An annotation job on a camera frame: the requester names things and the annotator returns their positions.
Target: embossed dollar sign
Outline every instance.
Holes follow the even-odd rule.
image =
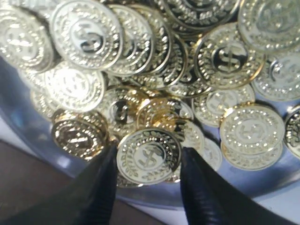
[[[61,85],[62,91],[72,97],[82,97],[87,94],[89,90],[89,84],[86,79],[83,78],[82,74],[75,71],[74,73],[70,73],[62,76]]]
[[[245,130],[246,126],[242,125],[240,128],[240,136],[246,140],[249,140],[251,138],[254,138],[256,135],[256,138],[260,138],[263,134],[263,127],[260,124],[253,124],[249,130]]]
[[[223,73],[234,73],[247,61],[247,52],[240,43],[232,43],[219,48],[213,54],[213,63]]]
[[[156,159],[153,157],[154,154],[162,156],[163,153],[161,149],[157,146],[146,147],[143,149],[143,155],[146,157],[146,161],[138,160],[138,162],[145,168],[154,167],[157,163]]]
[[[87,31],[92,31],[92,29],[91,24],[78,22],[74,30],[74,36],[79,40],[84,40],[80,43],[80,47],[85,53],[96,53],[102,47],[103,37],[97,33]]]
[[[8,29],[6,40],[12,51],[17,52],[24,60],[30,60],[35,57],[37,49],[33,45],[33,40],[25,32],[22,32],[22,29]]]

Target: coin pile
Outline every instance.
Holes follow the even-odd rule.
[[[284,143],[300,158],[299,13],[296,0],[0,0],[0,54],[68,154],[119,142],[119,187],[176,183],[185,147],[215,171],[223,156],[266,169]]]

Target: dollar sign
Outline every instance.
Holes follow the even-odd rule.
[[[86,95],[88,91],[88,83],[86,79],[82,78],[78,73],[70,73],[66,76],[62,76],[62,82],[59,83],[62,87],[62,91],[68,96],[75,98]]]
[[[253,124],[250,130],[245,130],[245,128],[246,127],[242,125],[240,129],[240,135],[244,139],[251,139],[254,135],[259,138],[263,134],[263,127],[259,124]]]
[[[17,52],[24,60],[35,57],[37,49],[34,48],[32,40],[18,28],[10,28],[6,33],[7,43],[12,50]]]
[[[156,165],[157,161],[153,157],[153,154],[157,154],[158,156],[163,155],[162,151],[156,147],[152,147],[151,149],[145,148],[142,153],[146,157],[146,161],[138,160],[138,162],[145,168],[154,167]]]
[[[232,73],[241,67],[239,56],[235,53],[240,51],[240,47],[229,45],[218,51],[218,57],[221,63],[217,66],[222,72]]]
[[[74,35],[77,39],[84,40],[80,43],[80,47],[85,53],[96,53],[102,47],[103,37],[93,32],[87,32],[87,29],[91,29],[90,24],[79,23]]]

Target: silver tray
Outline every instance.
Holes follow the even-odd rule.
[[[42,159],[71,177],[78,175],[86,163],[69,156],[58,148],[50,136],[50,122],[42,118],[32,107],[29,89],[17,75],[17,71],[0,58],[0,115],[15,133]],[[284,118],[289,107],[300,104],[296,101],[271,102],[257,95],[257,99],[267,102],[277,109]],[[208,137],[219,143],[217,128],[203,126]],[[248,172],[232,167],[223,159],[219,174],[238,190],[249,197],[265,198],[277,195],[295,185],[300,185],[300,160],[286,148],[281,159],[262,171]],[[160,209],[180,209],[182,207],[180,185],[159,184],[134,189],[120,188],[119,199],[129,203]]]

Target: gold coin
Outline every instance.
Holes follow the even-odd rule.
[[[247,84],[232,90],[215,90],[207,95],[192,99],[195,117],[205,125],[220,127],[221,119],[227,109],[242,103],[254,102],[255,94]]]
[[[142,102],[137,113],[137,127],[152,127],[162,118],[167,120],[182,118],[194,119],[192,109],[179,98],[165,97],[147,99]]]
[[[124,137],[136,130],[136,113],[148,96],[129,86],[111,87],[97,108],[107,119],[111,133]]]
[[[125,136],[118,145],[117,167],[127,180],[144,185],[168,178],[181,160],[181,144],[159,128],[146,128]]]
[[[206,34],[195,52],[196,73],[215,89],[234,89],[251,82],[261,71],[265,55],[246,46],[237,23]]]
[[[300,159],[300,105],[294,107],[285,119],[285,144]]]
[[[272,109],[256,104],[228,109],[220,127],[224,146],[247,155],[274,149],[284,134],[282,118]]]
[[[54,112],[60,107],[47,95],[35,91],[30,91],[30,100],[33,108],[47,120],[51,120]]]
[[[106,145],[101,131],[80,120],[62,120],[52,127],[54,142],[68,154],[86,161],[98,155]]]
[[[82,121],[88,124],[92,124],[99,129],[104,140],[107,140],[109,137],[109,133],[107,132],[108,125],[105,117],[95,110],[85,113],[77,113],[69,110],[59,109],[52,116],[53,124],[65,120]]]
[[[240,154],[226,148],[223,144],[221,144],[221,150],[226,160],[234,167],[241,170],[258,171],[272,166],[280,159],[283,152],[283,144],[281,142],[272,150],[257,155]]]

